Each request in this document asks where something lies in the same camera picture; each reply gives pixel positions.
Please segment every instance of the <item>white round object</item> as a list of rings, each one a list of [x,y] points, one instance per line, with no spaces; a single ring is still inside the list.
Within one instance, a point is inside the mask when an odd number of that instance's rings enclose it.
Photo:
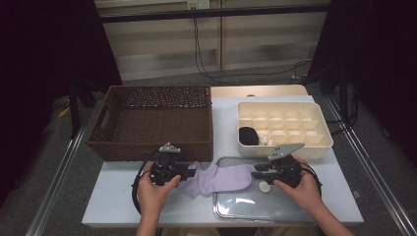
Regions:
[[[267,183],[267,181],[261,181],[259,188],[263,193],[268,193],[270,191],[270,185]]]

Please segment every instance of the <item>forearm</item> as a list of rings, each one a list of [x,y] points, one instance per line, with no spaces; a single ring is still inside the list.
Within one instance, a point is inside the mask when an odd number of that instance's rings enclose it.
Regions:
[[[154,236],[158,220],[159,215],[143,216],[139,221],[136,236]]]
[[[316,220],[319,227],[327,236],[352,236],[347,229],[329,210],[322,204],[315,209],[308,210],[309,214]]]

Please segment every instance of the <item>black round object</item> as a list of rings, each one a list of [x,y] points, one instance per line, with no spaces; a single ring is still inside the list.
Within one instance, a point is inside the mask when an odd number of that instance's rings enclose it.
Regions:
[[[257,146],[260,138],[254,128],[242,127],[239,129],[239,142],[244,146]]]

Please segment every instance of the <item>storage box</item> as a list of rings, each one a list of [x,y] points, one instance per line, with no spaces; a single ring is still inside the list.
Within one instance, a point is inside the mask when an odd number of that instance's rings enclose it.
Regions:
[[[314,102],[241,102],[238,128],[254,128],[258,136],[270,139],[266,146],[244,146],[244,157],[270,156],[277,145],[305,143],[293,152],[301,158],[319,158],[333,145],[322,109]]]
[[[170,142],[181,161],[212,161],[209,86],[111,87],[87,144],[104,161],[144,160]]]

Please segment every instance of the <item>person's left hand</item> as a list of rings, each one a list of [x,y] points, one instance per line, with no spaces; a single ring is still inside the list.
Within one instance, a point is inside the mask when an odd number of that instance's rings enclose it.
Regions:
[[[145,169],[145,174],[139,181],[137,195],[141,206],[142,216],[159,217],[160,212],[165,206],[168,194],[178,185],[181,176],[175,176],[164,186],[155,185],[150,180],[150,169],[152,165],[153,162]]]

